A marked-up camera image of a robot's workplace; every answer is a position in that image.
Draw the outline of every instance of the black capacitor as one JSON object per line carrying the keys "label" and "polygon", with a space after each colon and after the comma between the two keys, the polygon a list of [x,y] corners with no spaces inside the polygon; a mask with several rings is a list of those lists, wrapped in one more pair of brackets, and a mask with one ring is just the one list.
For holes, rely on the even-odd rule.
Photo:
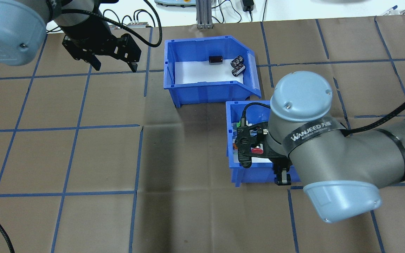
{"label": "black capacitor", "polygon": [[238,75],[241,74],[246,69],[246,67],[243,64],[238,64],[236,67],[233,68],[232,70],[232,75],[234,77],[238,77]]}
{"label": "black capacitor", "polygon": [[244,61],[245,61],[245,60],[243,59],[242,56],[237,56],[235,59],[233,59],[233,60],[231,61],[231,66],[232,66],[232,67],[236,67],[236,66],[238,66],[239,64],[242,64]]}

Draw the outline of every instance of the light blue joint cover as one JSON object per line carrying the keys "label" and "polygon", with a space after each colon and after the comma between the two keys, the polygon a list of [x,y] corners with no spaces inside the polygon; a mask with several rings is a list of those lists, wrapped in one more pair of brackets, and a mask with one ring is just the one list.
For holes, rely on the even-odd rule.
{"label": "light blue joint cover", "polygon": [[381,206],[379,189],[361,181],[322,181],[303,188],[320,218],[334,223]]}
{"label": "light blue joint cover", "polygon": [[332,89],[319,74],[296,71],[283,77],[271,97],[271,110],[292,122],[308,122],[323,117],[331,109]]}
{"label": "light blue joint cover", "polygon": [[31,62],[45,35],[46,24],[37,12],[14,0],[0,0],[0,63]]}

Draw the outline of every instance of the power adapter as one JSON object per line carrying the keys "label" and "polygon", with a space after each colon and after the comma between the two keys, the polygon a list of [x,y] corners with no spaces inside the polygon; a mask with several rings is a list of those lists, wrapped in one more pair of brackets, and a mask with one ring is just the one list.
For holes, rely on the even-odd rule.
{"label": "power adapter", "polygon": [[245,12],[254,10],[254,0],[242,0],[242,9]]}

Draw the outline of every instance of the blue storage bin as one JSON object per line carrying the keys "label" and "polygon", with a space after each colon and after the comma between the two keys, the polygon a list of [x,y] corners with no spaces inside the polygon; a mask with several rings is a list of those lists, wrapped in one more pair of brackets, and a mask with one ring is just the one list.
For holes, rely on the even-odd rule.
{"label": "blue storage bin", "polygon": [[[236,80],[175,83],[175,62],[204,62],[209,56],[223,59],[242,56],[246,67],[243,84]],[[254,52],[232,36],[166,40],[163,87],[170,91],[177,108],[183,104],[245,100],[251,95],[261,97]]]}
{"label": "blue storage bin", "polygon": [[[234,161],[233,138],[234,129],[232,123],[240,121],[243,109],[252,102],[260,102],[270,104],[270,101],[229,101],[226,102],[226,123],[228,134],[227,156],[229,158],[229,167],[231,169],[231,182],[235,183],[235,187],[240,187],[241,183],[267,183],[274,182],[276,175],[273,173],[272,162],[253,162],[250,168],[243,168],[239,162]],[[270,117],[270,109],[253,105],[246,111],[246,119],[251,124],[268,121]],[[290,167],[290,175],[292,182],[300,182],[298,174],[294,166]]]}

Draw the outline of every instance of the red button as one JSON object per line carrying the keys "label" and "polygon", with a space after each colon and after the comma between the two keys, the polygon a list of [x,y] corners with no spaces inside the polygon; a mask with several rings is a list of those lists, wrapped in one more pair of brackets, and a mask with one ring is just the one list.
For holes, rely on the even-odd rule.
{"label": "red button", "polygon": [[251,153],[253,154],[263,154],[263,150],[259,148],[251,149]]}

